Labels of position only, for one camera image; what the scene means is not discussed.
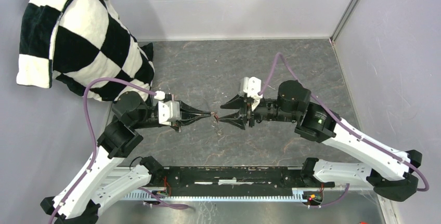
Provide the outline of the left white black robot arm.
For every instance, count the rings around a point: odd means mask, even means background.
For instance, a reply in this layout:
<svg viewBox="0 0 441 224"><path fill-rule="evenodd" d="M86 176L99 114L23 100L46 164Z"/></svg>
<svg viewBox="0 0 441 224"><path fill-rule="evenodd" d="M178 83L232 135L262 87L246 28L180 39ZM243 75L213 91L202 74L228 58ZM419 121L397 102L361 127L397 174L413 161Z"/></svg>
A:
<svg viewBox="0 0 441 224"><path fill-rule="evenodd" d="M164 167L152 156L112 183L103 185L107 176L120 165L143 140L137 130L167 126L179 132L183 126L212 116L175 100L172 94L157 92L157 104L146 103L135 91L125 92L113 106L113 120L98 139L84 167L57 196L41 202L50 223L96 223L99 216L133 190L165 182Z"/></svg>

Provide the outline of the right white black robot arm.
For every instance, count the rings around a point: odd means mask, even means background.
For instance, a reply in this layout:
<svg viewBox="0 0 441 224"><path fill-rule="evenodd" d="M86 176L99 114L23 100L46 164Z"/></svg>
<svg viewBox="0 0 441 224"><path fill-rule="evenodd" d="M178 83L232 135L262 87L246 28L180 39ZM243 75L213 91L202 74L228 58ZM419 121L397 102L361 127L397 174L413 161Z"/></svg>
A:
<svg viewBox="0 0 441 224"><path fill-rule="evenodd" d="M357 160L342 163L307 158L300 173L304 185L370 186L378 195L396 202L417 192L419 180L414 171L422 161L420 152L401 151L371 140L336 113L311 102L310 90L298 81L281 83L275 99L264 98L260 90L259 79L245 77L238 94L222 106L235 112L220 121L241 129L263 121L294 123L295 133L302 138L339 149Z"/></svg>

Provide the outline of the key with red tag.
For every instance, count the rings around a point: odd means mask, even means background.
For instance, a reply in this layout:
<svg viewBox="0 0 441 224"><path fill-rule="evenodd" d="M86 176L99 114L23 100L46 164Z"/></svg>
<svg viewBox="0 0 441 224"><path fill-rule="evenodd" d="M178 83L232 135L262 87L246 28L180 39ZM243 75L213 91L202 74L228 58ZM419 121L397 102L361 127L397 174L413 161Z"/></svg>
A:
<svg viewBox="0 0 441 224"><path fill-rule="evenodd" d="M217 113L212 112L211 115L214 117L215 121L218 123L219 122L219 117L218 117Z"/></svg>

